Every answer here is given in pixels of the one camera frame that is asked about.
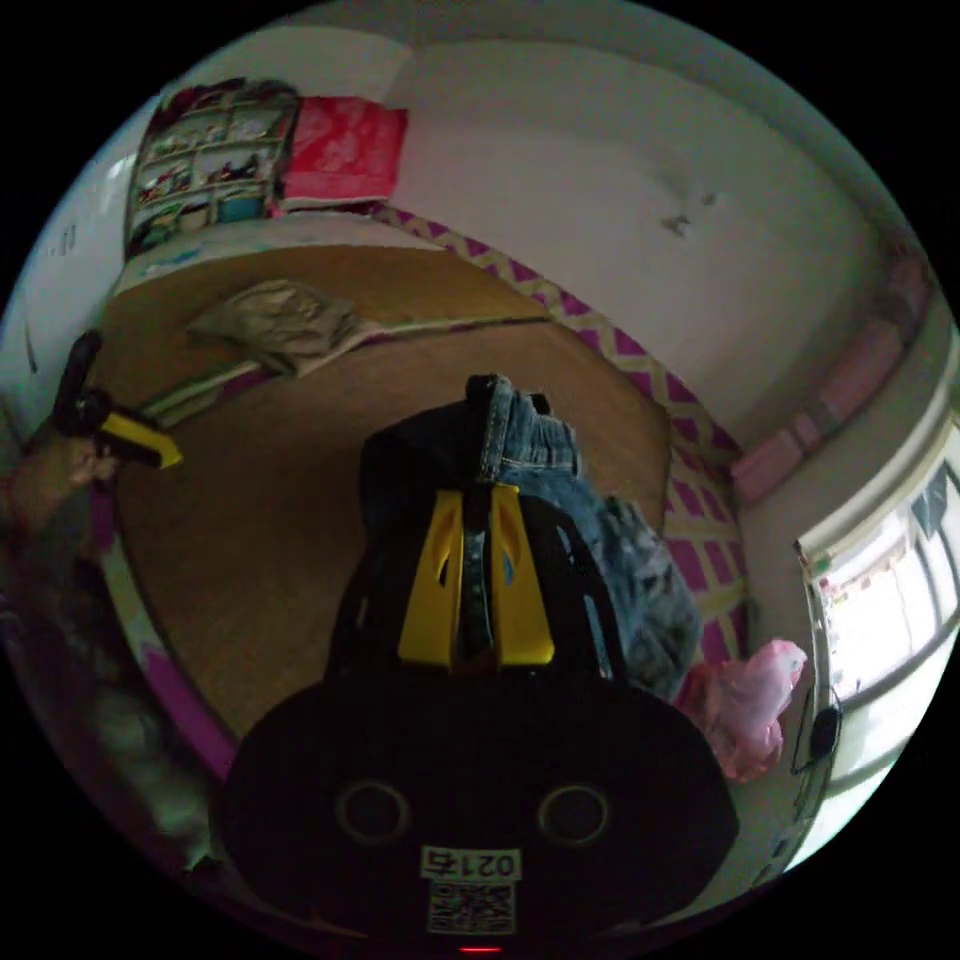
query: white wall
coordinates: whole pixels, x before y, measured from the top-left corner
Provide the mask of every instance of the white wall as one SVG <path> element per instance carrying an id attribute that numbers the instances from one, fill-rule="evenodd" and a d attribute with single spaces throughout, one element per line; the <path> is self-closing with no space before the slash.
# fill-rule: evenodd
<path id="1" fill-rule="evenodd" d="M 375 33 L 281 24 L 241 37 L 170 87 L 270 77 L 292 84 L 306 96 L 380 100 L 410 55 L 405 44 Z"/>
<path id="2" fill-rule="evenodd" d="M 806 399 L 879 279 L 875 229 L 799 150 L 676 74 L 545 43 L 426 47 L 394 203 L 565 285 L 743 443 Z M 703 192 L 719 203 L 695 209 Z M 683 211 L 694 235 L 662 221 Z"/>
<path id="3" fill-rule="evenodd" d="M 782 636 L 811 652 L 793 543 L 812 549 L 812 530 L 829 543 L 882 508 L 938 431 L 957 354 L 955 322 L 938 295 L 920 339 L 873 402 L 781 487 L 741 510 L 760 638 Z"/>
<path id="4" fill-rule="evenodd" d="M 663 67 L 717 91 L 779 131 L 878 226 L 911 233 L 902 210 L 853 145 L 795 90 L 715 37 L 624 0 L 339 0 L 285 22 L 368 30 L 411 47 L 463 40 L 576 43 Z"/>

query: pink plastic bag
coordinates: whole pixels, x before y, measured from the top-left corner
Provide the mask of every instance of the pink plastic bag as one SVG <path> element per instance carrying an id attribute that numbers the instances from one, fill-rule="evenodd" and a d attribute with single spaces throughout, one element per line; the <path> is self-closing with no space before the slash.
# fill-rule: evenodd
<path id="1" fill-rule="evenodd" d="M 703 732 L 729 779 L 755 780 L 780 759 L 778 718 L 806 662 L 796 644 L 771 640 L 749 660 L 700 663 L 688 674 L 677 707 Z"/>

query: shelf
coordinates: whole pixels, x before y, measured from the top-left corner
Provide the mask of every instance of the shelf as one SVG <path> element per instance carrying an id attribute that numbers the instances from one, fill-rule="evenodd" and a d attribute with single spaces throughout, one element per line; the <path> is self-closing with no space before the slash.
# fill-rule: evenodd
<path id="1" fill-rule="evenodd" d="M 223 180 L 220 183 L 208 183 L 202 187 L 191 187 L 189 190 L 178 190 L 176 193 L 168 193 L 163 197 L 156 197 L 154 200 L 148 200 L 146 203 L 139 203 L 138 201 L 134 200 L 134 215 L 143 210 L 147 210 L 150 207 L 159 206 L 162 203 L 176 203 L 179 200 L 186 200 L 189 197 L 194 197 L 201 193 L 219 193 L 224 190 L 232 190 L 234 187 L 251 187 L 254 184 L 261 187 L 266 187 L 269 185 L 269 183 L 270 181 L 266 179 Z"/>
<path id="2" fill-rule="evenodd" d="M 177 150 L 175 153 L 165 153 L 162 157 L 154 160 L 144 160 L 140 164 L 141 170 L 147 167 L 155 167 L 161 163 L 169 163 L 172 160 L 179 160 L 181 157 L 191 157 L 197 153 L 210 153 L 214 150 L 242 150 L 247 147 L 269 147 L 283 143 L 286 137 L 261 137 L 256 140 L 221 140 L 219 143 L 204 143 L 199 147 L 190 147 L 187 150 Z"/>
<path id="3" fill-rule="evenodd" d="M 220 104 L 220 106 L 217 107 L 201 107 L 199 110 L 187 110 L 177 117 L 174 123 L 180 123 L 181 120 L 189 120 L 191 117 L 207 117 L 211 113 L 234 113 L 238 110 L 243 112 L 249 110 L 292 110 L 298 103 L 299 100 L 296 97 L 291 97 L 288 101 L 279 103 L 243 101 L 242 103 Z"/>

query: person's hand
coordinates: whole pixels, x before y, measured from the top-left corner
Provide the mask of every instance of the person's hand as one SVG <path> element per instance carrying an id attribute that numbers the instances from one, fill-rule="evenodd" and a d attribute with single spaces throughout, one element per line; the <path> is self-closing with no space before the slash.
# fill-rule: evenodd
<path id="1" fill-rule="evenodd" d="M 109 480 L 117 472 L 117 460 L 107 448 L 97 453 L 96 443 L 88 437 L 65 438 L 61 449 L 64 475 L 71 489 L 89 486 L 94 480 Z"/>
<path id="2" fill-rule="evenodd" d="M 97 453 L 87 437 L 57 436 L 16 469 L 2 505 L 3 518 L 28 537 L 39 533 L 71 495 L 94 480 L 109 480 L 117 461 Z"/>

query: blue jeans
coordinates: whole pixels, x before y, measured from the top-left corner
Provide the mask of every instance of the blue jeans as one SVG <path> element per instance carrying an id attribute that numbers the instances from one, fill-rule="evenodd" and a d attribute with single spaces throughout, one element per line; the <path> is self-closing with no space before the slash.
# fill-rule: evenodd
<path id="1" fill-rule="evenodd" d="M 482 397 L 479 421 L 468 416 L 470 397 Z M 521 393 L 504 377 L 486 376 L 470 379 L 467 398 L 367 440 L 360 503 L 368 543 L 429 512 L 437 490 L 460 488 L 465 479 L 509 484 L 521 496 L 547 501 L 571 518 L 603 578 L 629 681 L 672 700 L 693 663 L 703 624 L 666 545 L 633 504 L 594 491 L 573 429 L 550 414 L 544 397 Z M 480 620 L 489 631 L 483 534 L 466 535 L 463 584 L 462 618 Z M 599 633 L 595 624 L 602 665 Z"/>

